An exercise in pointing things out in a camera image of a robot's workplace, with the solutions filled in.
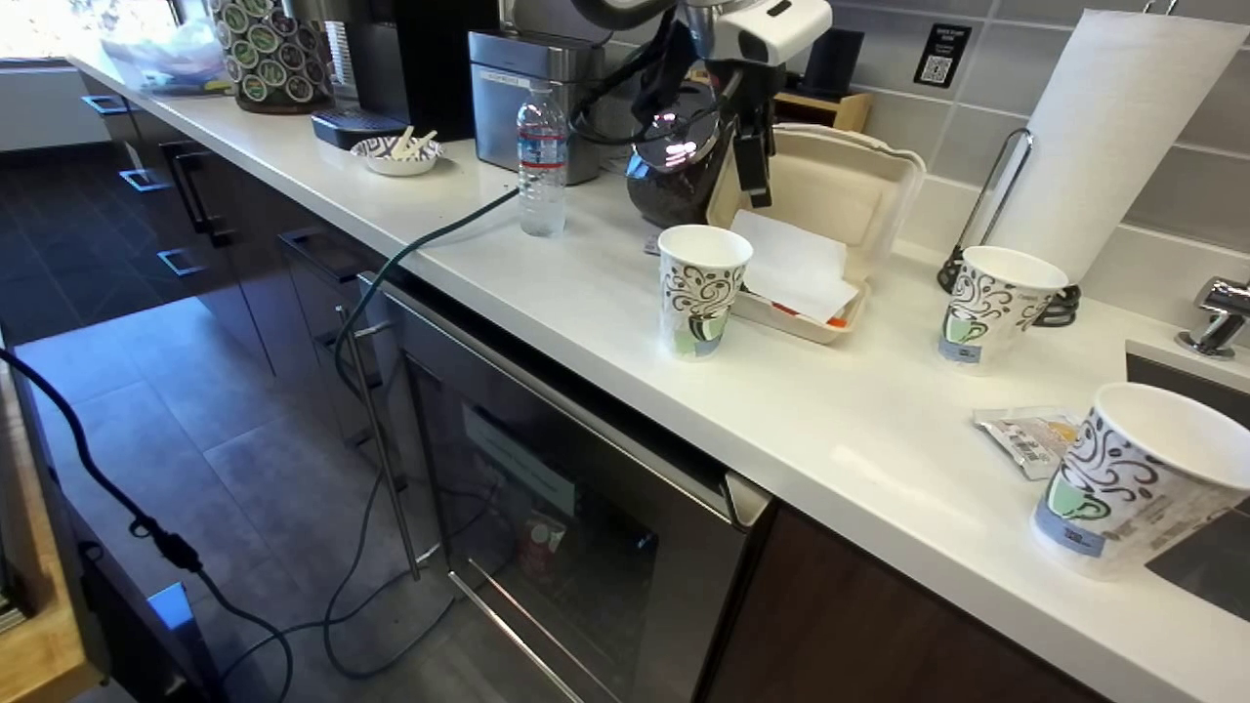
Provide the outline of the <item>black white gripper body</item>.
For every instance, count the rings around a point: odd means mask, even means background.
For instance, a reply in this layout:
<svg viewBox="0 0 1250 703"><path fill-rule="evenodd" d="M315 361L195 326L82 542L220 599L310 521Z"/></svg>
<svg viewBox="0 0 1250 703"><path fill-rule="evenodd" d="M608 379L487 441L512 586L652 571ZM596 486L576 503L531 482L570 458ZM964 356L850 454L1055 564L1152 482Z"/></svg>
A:
<svg viewBox="0 0 1250 703"><path fill-rule="evenodd" d="M695 60L689 77L775 81L831 27L831 0L682 0L678 19Z"/></svg>

